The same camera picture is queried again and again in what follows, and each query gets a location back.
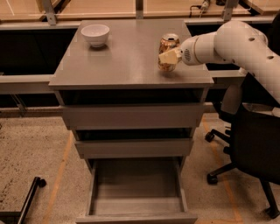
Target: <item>cabinet top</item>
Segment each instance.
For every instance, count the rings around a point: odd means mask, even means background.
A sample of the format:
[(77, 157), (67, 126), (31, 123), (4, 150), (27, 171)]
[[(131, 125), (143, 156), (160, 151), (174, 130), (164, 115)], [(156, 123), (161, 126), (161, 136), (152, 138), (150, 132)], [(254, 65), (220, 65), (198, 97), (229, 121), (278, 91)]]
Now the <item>cabinet top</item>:
[[(93, 24), (110, 28), (108, 42), (101, 48), (93, 48), (81, 36), (81, 29)], [(158, 69), (159, 42), (166, 33), (176, 33), (181, 43), (191, 37), (182, 19), (82, 21), (49, 86), (62, 90), (212, 85), (204, 65), (187, 66), (180, 62), (172, 72)]]

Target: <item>bowl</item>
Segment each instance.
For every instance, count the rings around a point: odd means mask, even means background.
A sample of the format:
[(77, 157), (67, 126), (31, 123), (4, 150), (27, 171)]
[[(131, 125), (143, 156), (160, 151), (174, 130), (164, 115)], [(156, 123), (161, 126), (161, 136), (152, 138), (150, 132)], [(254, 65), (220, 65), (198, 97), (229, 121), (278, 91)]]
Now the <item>bowl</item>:
[(109, 37), (110, 29), (104, 24), (91, 24), (81, 30), (81, 35), (91, 46), (104, 46)]

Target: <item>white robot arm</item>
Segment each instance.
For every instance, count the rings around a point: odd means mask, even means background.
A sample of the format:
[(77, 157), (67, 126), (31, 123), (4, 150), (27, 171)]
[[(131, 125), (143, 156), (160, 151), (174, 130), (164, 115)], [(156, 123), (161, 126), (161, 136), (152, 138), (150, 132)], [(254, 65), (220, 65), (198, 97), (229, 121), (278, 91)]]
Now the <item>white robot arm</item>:
[(189, 66), (233, 63), (250, 72), (280, 103), (280, 57), (267, 47), (258, 30), (240, 21), (229, 21), (218, 31), (191, 37), (178, 48), (159, 55), (161, 63)]

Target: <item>drawer front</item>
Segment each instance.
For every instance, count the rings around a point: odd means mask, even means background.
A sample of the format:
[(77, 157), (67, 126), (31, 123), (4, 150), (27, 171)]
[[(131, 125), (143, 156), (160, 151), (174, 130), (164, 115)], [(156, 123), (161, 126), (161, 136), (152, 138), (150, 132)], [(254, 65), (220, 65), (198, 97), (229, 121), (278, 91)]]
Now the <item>drawer front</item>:
[(193, 140), (185, 139), (137, 139), (116, 141), (77, 141), (81, 158), (145, 158), (188, 156)]
[(175, 159), (94, 161), (87, 211), (76, 223), (194, 223)]
[(203, 105), (64, 107), (63, 120), (69, 129), (119, 130), (197, 127)]

